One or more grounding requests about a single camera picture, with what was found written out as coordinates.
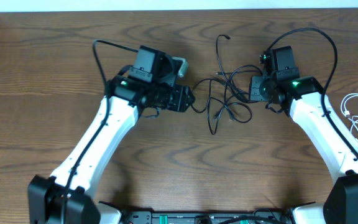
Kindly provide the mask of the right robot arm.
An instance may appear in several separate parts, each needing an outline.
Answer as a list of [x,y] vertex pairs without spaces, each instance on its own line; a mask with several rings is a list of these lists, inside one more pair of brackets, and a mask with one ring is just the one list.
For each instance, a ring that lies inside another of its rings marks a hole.
[[261,76],[253,76],[250,100],[280,105],[312,141],[334,186],[324,203],[290,210],[293,223],[358,223],[358,142],[333,111],[315,77],[300,77],[290,46],[260,56]]

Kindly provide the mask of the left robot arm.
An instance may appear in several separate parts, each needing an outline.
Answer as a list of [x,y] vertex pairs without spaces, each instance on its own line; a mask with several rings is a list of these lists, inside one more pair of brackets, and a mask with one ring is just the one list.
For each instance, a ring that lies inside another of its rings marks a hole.
[[104,80],[104,97],[89,128],[49,178],[36,175],[28,186],[31,223],[119,223],[122,213],[94,203],[101,176],[124,136],[143,110],[185,112],[195,101],[190,87],[178,85],[188,62],[140,46],[134,64]]

